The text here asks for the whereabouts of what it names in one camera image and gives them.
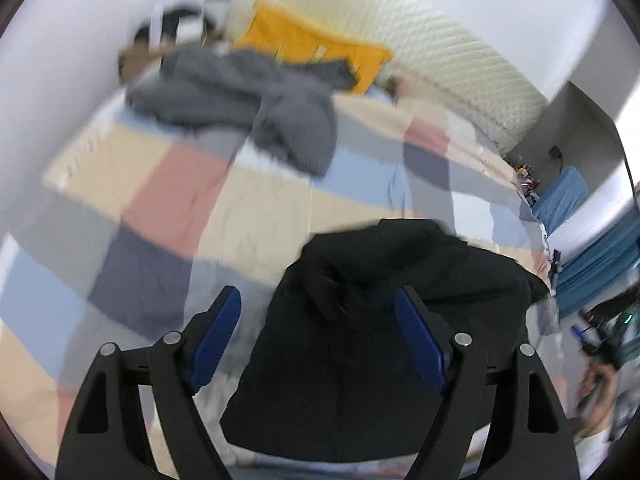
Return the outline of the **person right hand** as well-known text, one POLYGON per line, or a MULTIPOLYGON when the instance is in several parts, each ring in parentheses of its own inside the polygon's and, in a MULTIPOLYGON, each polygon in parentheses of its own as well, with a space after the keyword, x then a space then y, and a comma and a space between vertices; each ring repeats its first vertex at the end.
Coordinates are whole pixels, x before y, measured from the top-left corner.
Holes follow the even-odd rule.
POLYGON ((617 388, 615 367, 590 358, 578 388, 578 398, 587 400, 588 410, 582 411, 575 419, 577 427, 574 434, 586 438, 611 428, 617 388))

